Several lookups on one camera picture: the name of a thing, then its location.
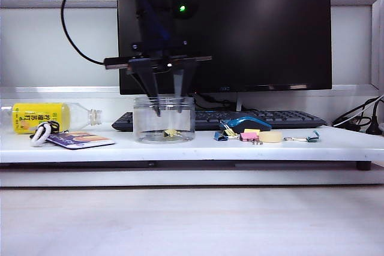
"transparent container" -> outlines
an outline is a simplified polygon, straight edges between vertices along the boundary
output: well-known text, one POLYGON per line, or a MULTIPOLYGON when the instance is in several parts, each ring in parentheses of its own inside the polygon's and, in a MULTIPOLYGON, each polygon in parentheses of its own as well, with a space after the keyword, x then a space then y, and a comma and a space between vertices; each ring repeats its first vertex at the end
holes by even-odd
POLYGON ((32 134, 45 121, 56 121, 60 131, 76 131, 87 125, 101 124, 101 110, 86 109, 79 103, 15 103, 1 107, 10 118, 13 131, 32 134))
POLYGON ((153 144, 192 140, 194 113, 192 97, 137 97, 133 107, 135 139, 153 144))

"card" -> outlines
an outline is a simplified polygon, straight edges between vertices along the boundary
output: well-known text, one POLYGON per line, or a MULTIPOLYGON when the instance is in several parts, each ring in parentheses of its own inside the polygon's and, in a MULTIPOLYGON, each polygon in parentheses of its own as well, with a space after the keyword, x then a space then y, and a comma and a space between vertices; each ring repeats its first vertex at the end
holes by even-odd
POLYGON ((95 146, 115 144, 115 142, 110 138, 83 131, 51 134, 48 136, 47 141, 65 147, 67 149, 83 149, 95 146))

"blue computer mouse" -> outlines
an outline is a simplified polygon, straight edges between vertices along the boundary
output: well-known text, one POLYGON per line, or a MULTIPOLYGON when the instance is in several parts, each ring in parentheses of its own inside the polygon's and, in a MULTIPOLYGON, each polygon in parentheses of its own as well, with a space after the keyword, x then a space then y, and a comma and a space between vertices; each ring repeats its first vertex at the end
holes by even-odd
POLYGON ((270 131, 272 129, 272 126, 267 122, 251 116, 232 119, 227 121, 227 124, 238 134, 244 132, 244 129, 260 129, 261 131, 270 131))

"desk surface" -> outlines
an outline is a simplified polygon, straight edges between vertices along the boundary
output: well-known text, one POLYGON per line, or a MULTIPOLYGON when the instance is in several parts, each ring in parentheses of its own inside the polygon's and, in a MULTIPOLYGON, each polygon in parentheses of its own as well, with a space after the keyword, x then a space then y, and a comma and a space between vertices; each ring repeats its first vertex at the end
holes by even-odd
MULTIPOLYGON (((134 141, 132 132, 119 132, 110 125, 89 131, 110 137, 116 144, 80 150, 68 150, 51 143, 30 147, 28 135, 1 134, 1 162, 82 162, 151 160, 319 160, 377 161, 384 159, 384 137, 333 127, 316 128, 320 141, 307 143, 283 141, 252 145, 239 140, 215 141, 213 131, 198 131, 185 143, 146 144, 134 141)), ((284 137, 306 137, 313 129, 282 129, 284 137)))
POLYGON ((382 256, 384 186, 2 190, 4 255, 382 256))

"white cord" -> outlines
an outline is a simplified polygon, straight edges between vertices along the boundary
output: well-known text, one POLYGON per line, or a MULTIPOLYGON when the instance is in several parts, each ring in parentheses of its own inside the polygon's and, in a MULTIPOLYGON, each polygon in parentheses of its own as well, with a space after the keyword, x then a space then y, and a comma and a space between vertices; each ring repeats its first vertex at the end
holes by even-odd
POLYGON ((43 123, 39 124, 35 135, 31 139, 31 146, 32 147, 40 147, 47 140, 51 131, 52 131, 52 128, 48 122, 43 122, 43 123))
POLYGON ((348 119, 346 119, 346 120, 344 120, 344 121, 342 121, 342 122, 340 122, 340 123, 338 123, 338 124, 335 124, 334 127, 338 127, 339 125, 344 124, 344 123, 346 123, 347 121, 350 121, 351 119, 355 118, 357 115, 359 115, 359 114, 363 113, 364 111, 366 111, 368 108, 370 108, 370 107, 371 107, 372 105, 374 105, 376 102, 380 101, 383 97, 384 97, 384 94, 381 95, 381 96, 379 96, 378 99, 376 99, 376 100, 373 101, 372 103, 369 103, 369 105, 366 106, 366 108, 364 108, 364 109, 361 110, 360 112, 357 112, 357 113, 356 113, 355 115, 353 115, 352 117, 350 117, 350 118, 348 118, 348 119))

